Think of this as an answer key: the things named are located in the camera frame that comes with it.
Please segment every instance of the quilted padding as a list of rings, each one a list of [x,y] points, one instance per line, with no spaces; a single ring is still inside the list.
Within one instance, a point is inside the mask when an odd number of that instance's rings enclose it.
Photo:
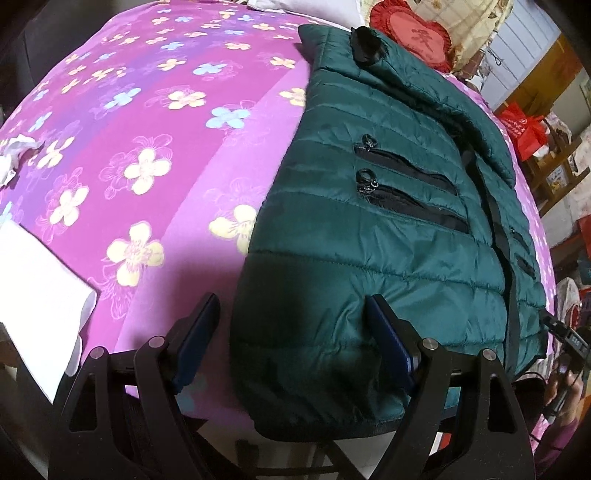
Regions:
[[[504,359],[506,279],[457,136],[476,150],[510,241],[518,370],[545,352],[538,319],[544,291],[501,133],[438,73],[375,34],[385,57],[361,69],[350,34],[300,27],[314,58],[306,110],[259,211],[230,331],[235,391],[256,429],[277,440],[396,428],[407,399],[385,374],[364,324],[367,295],[383,295],[423,337],[459,352],[492,348]],[[364,159],[355,151],[364,135],[444,177],[453,191]],[[467,233],[366,201],[356,182],[364,168],[381,184],[458,218]],[[447,406],[457,398],[450,390]]]

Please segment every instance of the jacket zipper pocket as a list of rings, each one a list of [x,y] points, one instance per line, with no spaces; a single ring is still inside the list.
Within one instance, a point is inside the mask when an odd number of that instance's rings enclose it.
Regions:
[[[377,145],[377,140],[371,135],[366,134],[362,137],[362,143],[355,145],[355,154],[370,163],[420,180],[445,192],[449,192],[452,195],[457,195],[455,185],[445,178],[445,176],[437,173],[428,173],[410,163],[402,155],[380,150],[376,148]]]
[[[519,255],[516,256],[517,259],[517,266],[522,269],[527,275],[535,280],[535,270],[529,263],[525,261],[525,258],[520,257]]]
[[[515,230],[513,227],[509,227],[509,231],[510,231],[511,235],[513,236],[513,238],[514,238],[514,239],[515,239],[515,240],[516,240],[516,241],[517,241],[519,244],[521,244],[521,246],[522,246],[523,248],[525,248],[525,251],[526,251],[526,252],[529,252],[529,251],[530,251],[530,249],[529,249],[529,247],[527,246],[527,244],[525,243],[525,239],[523,238],[523,236],[522,236],[522,235],[521,235],[519,232],[517,232],[517,231],[516,231],[516,230]]]
[[[372,205],[461,233],[469,232],[468,223],[451,210],[427,205],[398,189],[381,185],[375,173],[368,168],[359,170],[355,179],[357,191]]]

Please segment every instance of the white pillow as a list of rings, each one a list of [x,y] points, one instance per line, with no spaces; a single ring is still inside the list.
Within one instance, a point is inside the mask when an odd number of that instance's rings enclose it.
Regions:
[[[318,18],[347,30],[365,25],[359,0],[248,0],[248,6],[265,12]]]

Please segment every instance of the zipper pull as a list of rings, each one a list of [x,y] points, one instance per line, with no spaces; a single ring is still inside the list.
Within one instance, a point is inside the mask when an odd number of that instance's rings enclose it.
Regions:
[[[355,180],[357,181],[357,191],[363,195],[370,195],[379,187],[378,178],[368,168],[358,170],[355,174]]]
[[[378,141],[369,134],[365,134],[361,137],[361,142],[367,151],[378,146]]]

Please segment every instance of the red shopping bag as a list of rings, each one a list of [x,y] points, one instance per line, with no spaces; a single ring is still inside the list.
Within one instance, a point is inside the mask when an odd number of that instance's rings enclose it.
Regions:
[[[517,103],[510,104],[499,116],[499,120],[507,128],[507,133],[517,158],[521,161],[529,158],[548,143],[546,129],[540,123],[543,116],[527,116]]]

